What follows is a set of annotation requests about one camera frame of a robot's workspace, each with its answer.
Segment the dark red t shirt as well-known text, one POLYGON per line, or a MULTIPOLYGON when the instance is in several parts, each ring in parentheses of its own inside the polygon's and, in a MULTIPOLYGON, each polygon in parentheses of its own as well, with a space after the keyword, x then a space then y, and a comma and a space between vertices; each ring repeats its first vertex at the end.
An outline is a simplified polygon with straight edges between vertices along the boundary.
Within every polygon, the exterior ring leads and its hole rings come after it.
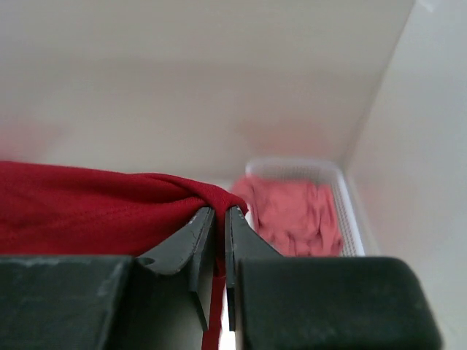
POLYGON ((168 174, 1 163, 1 252, 139 256, 209 207, 217 220, 215 272, 204 349, 219 345, 225 286, 225 214, 238 196, 168 174))

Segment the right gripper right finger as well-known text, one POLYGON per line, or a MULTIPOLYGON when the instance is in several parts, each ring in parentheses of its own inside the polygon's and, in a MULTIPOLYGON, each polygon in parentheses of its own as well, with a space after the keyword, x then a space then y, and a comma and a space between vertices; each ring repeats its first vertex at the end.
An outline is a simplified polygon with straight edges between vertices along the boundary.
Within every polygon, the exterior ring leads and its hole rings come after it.
POLYGON ((238 349, 441 349, 413 270, 392 257, 285 257, 225 216, 229 328, 238 349))

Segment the white plastic laundry basket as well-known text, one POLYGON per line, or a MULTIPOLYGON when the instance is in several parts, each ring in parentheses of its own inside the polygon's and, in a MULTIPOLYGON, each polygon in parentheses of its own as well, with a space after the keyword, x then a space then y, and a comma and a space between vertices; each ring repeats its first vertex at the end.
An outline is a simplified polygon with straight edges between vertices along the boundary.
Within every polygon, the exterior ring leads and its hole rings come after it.
POLYGON ((245 166, 247 175, 264 179, 308 180, 327 184, 333 191, 338 223, 344 239, 342 256, 364 256, 362 242, 347 183, 340 167, 328 160, 299 157, 262 157, 252 159, 245 166))

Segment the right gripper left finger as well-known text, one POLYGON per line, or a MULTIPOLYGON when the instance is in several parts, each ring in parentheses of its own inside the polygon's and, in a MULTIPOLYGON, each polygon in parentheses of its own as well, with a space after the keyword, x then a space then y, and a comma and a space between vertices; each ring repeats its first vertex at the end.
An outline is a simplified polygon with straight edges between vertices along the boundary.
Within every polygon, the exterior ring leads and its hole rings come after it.
POLYGON ((139 257, 1 257, 3 349, 200 349, 215 213, 204 207, 139 257))

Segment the salmon pink t shirt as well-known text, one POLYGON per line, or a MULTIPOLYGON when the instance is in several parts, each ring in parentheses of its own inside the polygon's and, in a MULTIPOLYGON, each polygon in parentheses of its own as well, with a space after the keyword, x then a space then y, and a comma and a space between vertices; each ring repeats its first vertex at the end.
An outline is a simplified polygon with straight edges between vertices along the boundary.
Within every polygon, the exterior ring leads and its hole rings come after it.
POLYGON ((250 207, 256 233, 285 256, 336 257, 344 248, 328 184, 249 175, 231 192, 250 207))

